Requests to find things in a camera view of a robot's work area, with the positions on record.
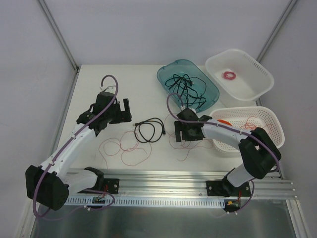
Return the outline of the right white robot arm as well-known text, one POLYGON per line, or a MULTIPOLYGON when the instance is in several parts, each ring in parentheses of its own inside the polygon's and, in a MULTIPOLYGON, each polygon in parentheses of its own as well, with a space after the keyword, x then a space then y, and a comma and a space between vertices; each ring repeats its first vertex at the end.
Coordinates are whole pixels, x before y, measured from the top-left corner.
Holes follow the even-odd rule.
POLYGON ((198 117, 190 108, 183 109, 174 118, 176 142, 212 139, 239 151, 242 164, 211 187, 211 191, 218 196, 233 196, 244 183, 263 179, 268 173, 279 169, 281 153, 262 128, 239 129, 210 116, 198 117))

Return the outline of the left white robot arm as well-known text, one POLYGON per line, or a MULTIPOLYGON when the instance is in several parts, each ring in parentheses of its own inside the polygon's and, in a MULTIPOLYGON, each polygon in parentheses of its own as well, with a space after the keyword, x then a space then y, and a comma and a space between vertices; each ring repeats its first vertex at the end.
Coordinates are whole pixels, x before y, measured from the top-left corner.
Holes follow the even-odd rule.
POLYGON ((59 210, 70 195, 90 189, 104 190, 104 173, 93 167, 68 175, 70 166, 86 144, 95 139, 108 124, 130 122, 129 100, 123 99, 122 108, 115 94, 100 92, 95 103, 77 119, 65 142, 39 166, 30 165, 25 172, 27 197, 54 211, 59 210))

